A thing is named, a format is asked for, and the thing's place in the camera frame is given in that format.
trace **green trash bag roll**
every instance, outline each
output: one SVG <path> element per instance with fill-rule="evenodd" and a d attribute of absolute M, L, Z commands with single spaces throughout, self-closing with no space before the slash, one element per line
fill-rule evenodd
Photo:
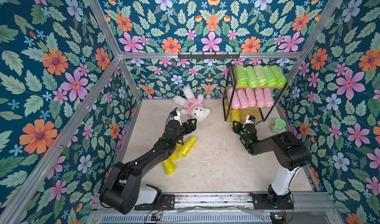
<path fill-rule="evenodd" d="M 268 65 L 263 66 L 266 78 L 268 79 L 268 86 L 275 86 L 277 85 L 276 77 L 274 76 L 271 68 Z"/>
<path fill-rule="evenodd" d="M 238 65 L 236 67 L 236 78 L 237 78 L 237 83 L 239 85 L 246 85 L 248 84 L 248 76 L 245 73 L 245 68 L 243 65 Z"/>
<path fill-rule="evenodd" d="M 276 77 L 277 79 L 277 85 L 278 86 L 283 86 L 285 85 L 286 83 L 286 78 L 282 72 L 282 70 L 277 66 L 277 65 L 273 65 L 271 66 L 271 70 L 274 74 L 274 76 Z"/>
<path fill-rule="evenodd" d="M 266 75 L 265 75 L 263 66 L 262 65 L 256 65 L 254 67 L 254 71 L 255 71 L 257 80 L 259 81 L 259 85 L 260 86 L 266 85 L 268 80 L 266 79 Z"/>
<path fill-rule="evenodd" d="M 245 69 L 245 72 L 248 75 L 248 85 L 250 88 L 255 88 L 259 85 L 259 81 L 257 80 L 254 68 L 252 66 L 248 66 Z"/>

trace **floor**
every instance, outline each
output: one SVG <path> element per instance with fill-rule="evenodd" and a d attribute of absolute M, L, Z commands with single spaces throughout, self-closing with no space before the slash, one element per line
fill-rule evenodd
<path fill-rule="evenodd" d="M 167 175 L 162 165 L 156 165 L 143 177 L 141 184 L 152 184 L 163 192 L 267 191 L 279 165 L 274 153 L 248 154 L 239 136 L 232 132 L 231 122 L 224 122 L 222 101 L 209 99 L 203 105 L 211 109 L 211 115 L 198 123 L 195 132 L 185 136 L 184 140 L 193 135 L 197 137 L 197 142 L 185 158 L 179 156 L 179 160 L 174 162 L 177 167 L 175 172 Z M 124 163 L 152 148 L 164 132 L 167 116 L 176 107 L 171 100 L 143 101 Z M 181 116 L 182 121 L 188 118 Z M 259 139 L 272 135 L 269 128 L 277 118 L 279 115 L 274 109 L 266 122 L 256 126 Z M 294 178 L 290 189 L 312 190 L 303 169 Z"/>

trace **pink trash bag roll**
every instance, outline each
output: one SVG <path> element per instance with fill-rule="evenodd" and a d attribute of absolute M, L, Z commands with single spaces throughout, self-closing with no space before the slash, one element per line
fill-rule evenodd
<path fill-rule="evenodd" d="M 248 103 L 247 96 L 245 95 L 244 89 L 238 89 L 237 96 L 239 97 L 240 108 L 248 108 L 249 103 Z"/>
<path fill-rule="evenodd" d="M 274 105 L 272 89 L 264 88 L 265 106 L 272 107 Z"/>
<path fill-rule="evenodd" d="M 249 107 L 254 107 L 256 105 L 255 92 L 252 88 L 245 89 L 245 94 L 247 95 Z"/>
<path fill-rule="evenodd" d="M 228 94 L 230 95 L 230 98 L 232 97 L 232 91 L 233 91 L 232 88 L 228 90 Z M 232 99 L 232 108 L 233 109 L 240 108 L 240 101 L 239 101 L 237 93 L 234 93 L 234 98 Z"/>
<path fill-rule="evenodd" d="M 265 99 L 264 99 L 263 89 L 261 89 L 261 88 L 255 89 L 255 96 L 256 96 L 257 107 L 259 107 L 259 108 L 265 107 Z"/>

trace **teddy bear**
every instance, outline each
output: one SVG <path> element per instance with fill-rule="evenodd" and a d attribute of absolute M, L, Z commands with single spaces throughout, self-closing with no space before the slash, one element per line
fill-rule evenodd
<path fill-rule="evenodd" d="M 204 99 L 202 94 L 199 94 L 196 98 L 189 85 L 183 88 L 183 94 L 186 98 L 179 95 L 176 95 L 173 98 L 174 103 L 183 107 L 183 109 L 179 110 L 181 114 L 187 114 L 191 118 L 196 118 L 197 122 L 205 120 L 206 117 L 211 114 L 211 110 L 209 108 L 204 108 L 202 105 Z"/>

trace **plastic bag roll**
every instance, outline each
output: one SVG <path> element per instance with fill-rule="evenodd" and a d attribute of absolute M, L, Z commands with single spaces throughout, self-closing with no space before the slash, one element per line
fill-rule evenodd
<path fill-rule="evenodd" d="M 195 136 L 191 136 L 187 142 L 178 150 L 178 153 L 182 157 L 186 157 L 196 141 L 197 138 Z"/>
<path fill-rule="evenodd" d="M 245 73 L 245 68 L 243 65 L 238 65 L 236 67 L 236 78 L 237 78 L 237 83 L 239 85 L 246 85 L 248 84 L 248 76 Z"/>
<path fill-rule="evenodd" d="M 249 78 L 248 79 L 249 87 L 251 88 L 257 87 L 259 85 L 259 81 L 257 80 L 254 68 L 252 66 L 248 66 L 246 67 L 245 72 L 247 73 L 248 78 Z"/>
<path fill-rule="evenodd" d="M 269 66 L 265 65 L 265 66 L 263 66 L 263 69 L 264 69 L 264 73 L 266 75 L 266 78 L 268 80 L 267 85 L 268 86 L 275 86 L 275 85 L 277 85 L 277 79 L 274 76 L 271 68 Z"/>
<path fill-rule="evenodd" d="M 170 158 L 164 160 L 161 164 L 167 175 L 172 174 L 176 170 L 176 166 Z"/>
<path fill-rule="evenodd" d="M 233 91 L 233 88 L 230 88 L 228 90 L 228 94 L 230 95 L 230 98 L 232 97 L 232 91 Z M 237 93 L 234 93 L 234 98 L 232 99 L 232 108 L 233 109 L 240 108 L 240 101 L 239 101 Z"/>
<path fill-rule="evenodd" d="M 272 89 L 264 88 L 265 106 L 272 107 L 274 105 Z"/>
<path fill-rule="evenodd" d="M 245 95 L 244 89 L 238 89 L 237 96 L 239 97 L 240 108 L 248 108 L 249 103 L 247 96 Z"/>
<path fill-rule="evenodd" d="M 274 76 L 277 79 L 277 85 L 278 86 L 285 85 L 286 78 L 285 78 L 284 73 L 282 72 L 282 70 L 277 65 L 271 66 L 271 70 L 272 70 Z"/>
<path fill-rule="evenodd" d="M 245 89 L 245 94 L 247 95 L 249 107 L 254 107 L 256 105 L 255 92 L 252 88 Z"/>
<path fill-rule="evenodd" d="M 254 67 L 254 71 L 255 71 L 257 80 L 259 82 L 259 85 L 265 85 L 268 82 L 268 80 L 266 78 L 263 66 L 262 65 L 256 65 Z"/>
<path fill-rule="evenodd" d="M 255 97 L 256 97 L 256 105 L 259 108 L 265 107 L 265 98 L 263 89 L 257 88 L 255 89 Z"/>

